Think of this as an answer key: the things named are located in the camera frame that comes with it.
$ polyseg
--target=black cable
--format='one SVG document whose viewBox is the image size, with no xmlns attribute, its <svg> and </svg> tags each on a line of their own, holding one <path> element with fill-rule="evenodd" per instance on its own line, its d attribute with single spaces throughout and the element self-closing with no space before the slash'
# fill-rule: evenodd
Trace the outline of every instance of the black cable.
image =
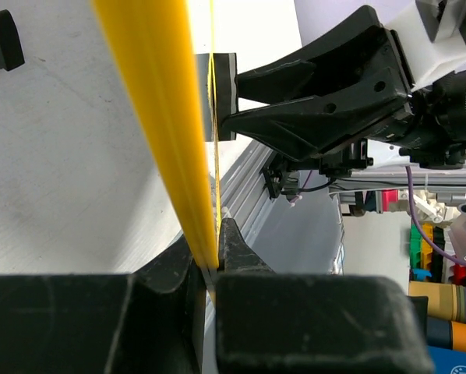
<svg viewBox="0 0 466 374">
<path fill-rule="evenodd" d="M 320 191 L 321 189 L 325 189 L 326 187 L 329 187 L 332 183 L 336 181 L 335 178 L 330 178 L 327 183 L 324 185 L 318 185 L 317 187 L 312 187 L 310 189 L 289 189 L 288 191 L 282 191 L 280 192 L 281 195 L 295 195 L 300 192 L 315 192 L 315 191 Z"/>
</svg>

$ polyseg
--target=yellow tube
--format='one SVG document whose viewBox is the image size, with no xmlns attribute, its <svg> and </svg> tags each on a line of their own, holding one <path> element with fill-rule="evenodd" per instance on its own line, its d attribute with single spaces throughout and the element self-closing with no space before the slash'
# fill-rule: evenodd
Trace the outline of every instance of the yellow tube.
<svg viewBox="0 0 466 374">
<path fill-rule="evenodd" d="M 186 2 L 92 3 L 193 257 L 200 267 L 217 269 L 199 85 Z"/>
</svg>

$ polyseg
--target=black clamp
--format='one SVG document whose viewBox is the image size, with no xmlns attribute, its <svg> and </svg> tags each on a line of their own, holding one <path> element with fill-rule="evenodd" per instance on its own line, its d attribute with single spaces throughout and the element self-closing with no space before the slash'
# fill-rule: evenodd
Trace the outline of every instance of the black clamp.
<svg viewBox="0 0 466 374">
<path fill-rule="evenodd" d="M 9 72 L 24 63 L 15 21 L 8 10 L 2 10 L 0 11 L 0 69 Z"/>
</svg>

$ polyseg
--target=screw hole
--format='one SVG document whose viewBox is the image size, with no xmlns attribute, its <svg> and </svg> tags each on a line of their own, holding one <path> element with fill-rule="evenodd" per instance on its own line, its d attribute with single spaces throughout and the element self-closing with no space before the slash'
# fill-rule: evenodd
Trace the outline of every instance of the screw hole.
<svg viewBox="0 0 466 374">
<path fill-rule="evenodd" d="M 325 108 L 323 109 L 325 111 L 325 113 L 334 113 L 335 110 L 337 109 L 337 105 L 335 105 L 334 103 L 329 103 L 327 105 L 325 105 Z"/>
<path fill-rule="evenodd" d="M 383 91 L 384 88 L 386 88 L 386 83 L 382 80 L 380 82 L 377 82 L 376 85 L 373 87 L 375 92 Z"/>
</svg>

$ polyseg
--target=black mount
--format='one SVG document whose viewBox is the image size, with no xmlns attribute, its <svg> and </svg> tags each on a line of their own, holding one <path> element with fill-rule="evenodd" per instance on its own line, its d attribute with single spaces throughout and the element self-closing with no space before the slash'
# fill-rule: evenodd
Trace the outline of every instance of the black mount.
<svg viewBox="0 0 466 374">
<path fill-rule="evenodd" d="M 310 158 L 302 162 L 292 162 L 279 153 L 273 153 L 264 164 L 262 173 L 271 199 L 276 199 L 284 189 L 293 190 L 298 186 L 290 185 L 289 175 L 293 171 L 318 170 L 328 178 L 347 178 L 353 170 L 363 170 L 373 165 L 368 157 L 368 140 L 360 139 L 343 150 L 327 154 L 319 159 Z"/>
<path fill-rule="evenodd" d="M 408 77 L 394 32 L 363 6 L 305 47 L 239 74 L 238 95 L 269 105 L 220 126 L 291 162 L 319 159 L 403 121 Z"/>
<path fill-rule="evenodd" d="M 0 11 L 0 69 L 7 72 L 23 65 L 22 45 L 13 17 L 8 10 Z"/>
<path fill-rule="evenodd" d="M 410 162 L 415 162 L 420 168 L 433 170 L 460 169 L 466 161 L 466 144 L 452 146 L 447 151 L 439 150 L 409 150 L 399 149 L 401 156 L 409 156 Z"/>
</svg>

